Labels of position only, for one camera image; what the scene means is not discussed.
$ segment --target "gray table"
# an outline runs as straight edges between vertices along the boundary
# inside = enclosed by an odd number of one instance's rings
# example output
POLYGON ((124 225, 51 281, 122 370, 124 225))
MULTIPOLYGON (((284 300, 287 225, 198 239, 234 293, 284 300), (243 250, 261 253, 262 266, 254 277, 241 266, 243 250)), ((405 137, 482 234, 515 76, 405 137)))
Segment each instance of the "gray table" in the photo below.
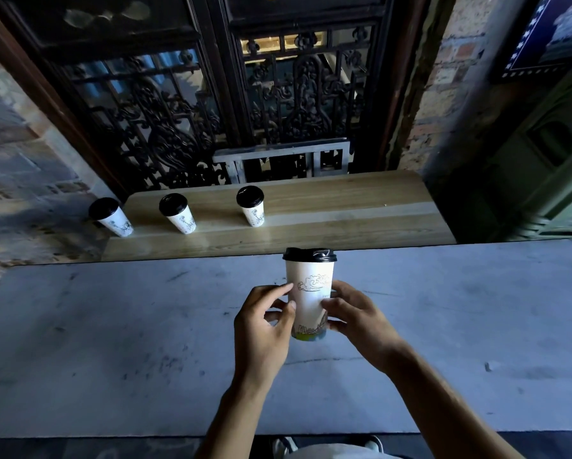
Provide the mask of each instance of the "gray table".
MULTIPOLYGON (((279 255, 10 270, 0 437, 202 435, 233 374, 233 318, 279 255)), ((572 430, 572 242, 338 253, 336 277, 498 430, 572 430)), ((258 433, 416 432, 339 334, 292 340, 258 433)))

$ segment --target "black plastic lid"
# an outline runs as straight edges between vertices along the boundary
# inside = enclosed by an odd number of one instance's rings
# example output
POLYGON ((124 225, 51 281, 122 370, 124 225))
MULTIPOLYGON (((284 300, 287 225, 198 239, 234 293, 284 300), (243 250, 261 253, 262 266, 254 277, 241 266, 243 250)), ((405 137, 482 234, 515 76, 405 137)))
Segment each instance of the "black plastic lid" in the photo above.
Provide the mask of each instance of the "black plastic lid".
POLYGON ((237 204, 242 208, 254 208, 264 200, 263 191, 256 185, 247 185, 237 192, 237 204))
POLYGON ((333 250, 326 248, 309 248, 308 250, 286 248, 282 259, 294 262, 336 262, 337 255, 333 250))
POLYGON ((88 215, 91 219, 103 220, 114 214, 118 208, 118 201, 113 198, 99 198, 88 208, 88 215))
POLYGON ((159 211, 163 216, 177 216, 188 206, 188 200, 183 194, 169 193, 163 196, 159 203, 159 211))

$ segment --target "wall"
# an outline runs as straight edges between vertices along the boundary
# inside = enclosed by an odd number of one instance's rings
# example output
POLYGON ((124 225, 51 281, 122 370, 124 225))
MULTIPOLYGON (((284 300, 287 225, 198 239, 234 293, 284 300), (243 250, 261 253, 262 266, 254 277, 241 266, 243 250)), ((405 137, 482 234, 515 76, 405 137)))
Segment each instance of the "wall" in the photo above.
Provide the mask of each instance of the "wall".
POLYGON ((0 276, 96 261, 108 233, 88 206, 113 194, 0 65, 0 276))
POLYGON ((424 92, 393 136, 398 169, 418 171, 436 198, 448 181, 460 179, 458 169, 471 169, 499 146, 549 90, 488 79, 524 2, 456 0, 424 92))

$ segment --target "forearm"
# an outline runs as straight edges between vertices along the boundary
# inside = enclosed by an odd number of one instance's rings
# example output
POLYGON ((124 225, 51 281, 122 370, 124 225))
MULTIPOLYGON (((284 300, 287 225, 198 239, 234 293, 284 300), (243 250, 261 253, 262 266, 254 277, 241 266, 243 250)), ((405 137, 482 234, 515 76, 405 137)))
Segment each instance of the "forearm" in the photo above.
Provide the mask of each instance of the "forearm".
POLYGON ((386 374, 436 458, 521 458, 407 343, 395 345, 386 374))
POLYGON ((266 390, 233 381, 199 448, 199 459, 248 459, 266 390))

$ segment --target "white paper cup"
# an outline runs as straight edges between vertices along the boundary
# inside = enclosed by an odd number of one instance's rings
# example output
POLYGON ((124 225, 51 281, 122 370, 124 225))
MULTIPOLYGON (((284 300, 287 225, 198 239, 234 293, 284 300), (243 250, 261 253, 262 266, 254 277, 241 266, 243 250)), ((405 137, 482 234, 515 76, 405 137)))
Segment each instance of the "white paper cup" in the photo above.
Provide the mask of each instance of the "white paper cup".
POLYGON ((191 234, 197 228, 188 200, 182 194, 169 193, 163 196, 159 203, 159 211, 185 235, 191 234))
POLYGON ((283 259, 286 261, 286 280, 294 283, 288 293, 288 300, 296 302, 292 336, 303 341, 324 338, 328 315, 320 301, 330 298, 337 260, 335 253, 321 248, 288 248, 283 259))
POLYGON ((128 237, 133 233, 133 226, 118 206, 118 201, 113 198, 99 198, 94 201, 88 208, 88 215, 119 237, 128 237))
POLYGON ((255 185, 247 185, 237 192, 237 204, 252 227, 264 224, 264 193, 255 185))

